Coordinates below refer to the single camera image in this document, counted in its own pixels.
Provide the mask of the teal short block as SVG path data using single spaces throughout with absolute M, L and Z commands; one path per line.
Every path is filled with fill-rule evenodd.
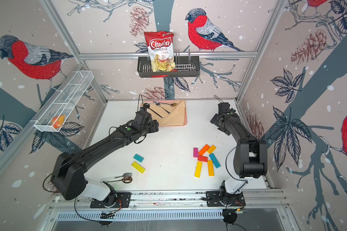
M 134 159 L 140 163 L 142 163 L 144 161 L 144 158 L 138 154 L 134 155 Z

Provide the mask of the small orange yellow block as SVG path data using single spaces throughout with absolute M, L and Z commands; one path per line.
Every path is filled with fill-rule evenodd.
M 208 154 L 212 154 L 216 147 L 214 145 L 210 146 L 210 148 L 206 151 Z

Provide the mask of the yellow long block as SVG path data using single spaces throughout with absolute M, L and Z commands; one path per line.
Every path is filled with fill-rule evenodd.
M 202 169 L 202 162 L 198 161 L 197 164 L 196 164 L 194 177 L 196 177 L 196 178 L 200 177 L 201 169 Z

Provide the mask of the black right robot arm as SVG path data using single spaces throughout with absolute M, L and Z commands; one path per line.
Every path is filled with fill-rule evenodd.
M 239 198 L 242 188 L 250 180 L 265 176 L 268 172 L 267 144 L 263 139 L 256 138 L 242 123 L 241 118 L 229 103 L 220 102 L 218 113 L 211 119 L 217 129 L 236 142 L 230 153 L 234 154 L 231 166 L 235 175 L 226 167 L 230 178 L 223 181 L 219 188 L 219 196 L 224 203 Z

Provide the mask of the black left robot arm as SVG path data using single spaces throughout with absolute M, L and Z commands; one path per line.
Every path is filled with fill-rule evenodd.
M 58 156 L 50 181 L 65 200 L 78 196 L 106 202 L 112 206 L 116 199 L 115 189 L 106 182 L 96 182 L 85 178 L 84 174 L 96 163 L 114 151 L 130 143 L 138 143 L 141 137 L 159 131 L 159 123 L 148 112 L 148 103 L 136 112 L 135 119 L 117 127 L 106 138 L 74 154 L 62 153 Z

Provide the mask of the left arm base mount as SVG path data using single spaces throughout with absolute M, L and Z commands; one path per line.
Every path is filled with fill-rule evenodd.
M 109 195 L 103 201 L 92 199 L 90 208 L 128 208 L 130 205 L 131 196 L 131 192 L 115 192 Z

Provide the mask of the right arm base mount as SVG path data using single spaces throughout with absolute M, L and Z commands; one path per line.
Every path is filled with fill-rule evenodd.
M 206 191 L 206 203 L 208 207 L 244 207 L 246 202 L 243 193 L 230 194 L 220 191 Z

